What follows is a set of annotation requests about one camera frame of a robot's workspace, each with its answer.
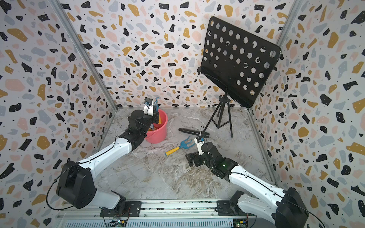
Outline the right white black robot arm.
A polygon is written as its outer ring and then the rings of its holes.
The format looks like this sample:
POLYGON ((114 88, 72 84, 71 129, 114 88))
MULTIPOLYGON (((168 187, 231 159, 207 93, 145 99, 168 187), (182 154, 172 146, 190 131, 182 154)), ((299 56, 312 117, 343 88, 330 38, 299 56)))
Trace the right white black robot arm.
POLYGON ((207 166, 212 174, 235 184, 252 196, 237 191, 217 204, 219 216, 242 216, 245 213, 263 218, 277 228, 303 228, 309 218, 295 188, 284 190, 269 184, 245 170, 236 161, 223 157, 211 142, 199 143, 198 151, 187 154, 189 166, 207 166))

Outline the blue rake yellow handle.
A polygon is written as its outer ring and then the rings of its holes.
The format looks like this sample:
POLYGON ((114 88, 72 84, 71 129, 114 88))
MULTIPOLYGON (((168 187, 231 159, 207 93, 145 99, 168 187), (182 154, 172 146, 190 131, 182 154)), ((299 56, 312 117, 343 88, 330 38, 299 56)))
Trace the blue rake yellow handle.
POLYGON ((193 147, 195 145, 194 139, 191 139, 190 137, 188 137, 187 139, 181 141, 180 146, 169 150, 168 152, 165 153, 166 156, 169 156, 173 153, 175 153, 176 151, 178 151, 179 149, 189 149, 191 147, 193 147))

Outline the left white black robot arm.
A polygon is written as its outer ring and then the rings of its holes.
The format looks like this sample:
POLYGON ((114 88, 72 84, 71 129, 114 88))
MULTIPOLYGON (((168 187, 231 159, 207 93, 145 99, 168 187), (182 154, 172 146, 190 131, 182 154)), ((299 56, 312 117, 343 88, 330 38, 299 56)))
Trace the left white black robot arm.
POLYGON ((159 112, 135 110, 128 117, 124 133, 112 144, 79 162, 69 161, 62 169, 56 194, 77 209, 97 206, 121 214, 125 197, 114 191, 97 189, 94 180, 109 165, 135 150, 147 137, 148 130, 160 120, 159 112))

